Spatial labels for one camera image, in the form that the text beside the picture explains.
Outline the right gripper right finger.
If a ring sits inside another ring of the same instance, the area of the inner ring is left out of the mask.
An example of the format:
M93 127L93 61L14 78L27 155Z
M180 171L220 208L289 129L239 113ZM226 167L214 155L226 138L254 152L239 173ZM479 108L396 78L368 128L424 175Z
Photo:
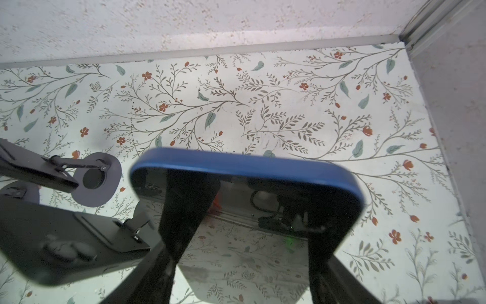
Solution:
M363 211L357 197L335 197L309 212L309 282L313 303L379 303L334 256Z

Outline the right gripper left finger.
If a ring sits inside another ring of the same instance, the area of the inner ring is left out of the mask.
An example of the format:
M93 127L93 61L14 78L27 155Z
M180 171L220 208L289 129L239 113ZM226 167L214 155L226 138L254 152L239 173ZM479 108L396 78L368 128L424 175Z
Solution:
M217 176L184 170L139 168L130 176L139 196L165 196L158 233L161 241L103 303L169 303L175 270L217 193Z

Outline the blue phone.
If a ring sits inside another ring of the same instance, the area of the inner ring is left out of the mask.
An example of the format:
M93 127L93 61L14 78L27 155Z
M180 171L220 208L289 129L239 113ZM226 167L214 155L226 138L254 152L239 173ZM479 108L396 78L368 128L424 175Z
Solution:
M209 212L248 219L260 229L307 240L313 230L309 212L329 198L364 196L352 173L331 163L288 158L156 148L143 154L131 170L163 168L217 176L220 190ZM153 198L163 207L162 190Z

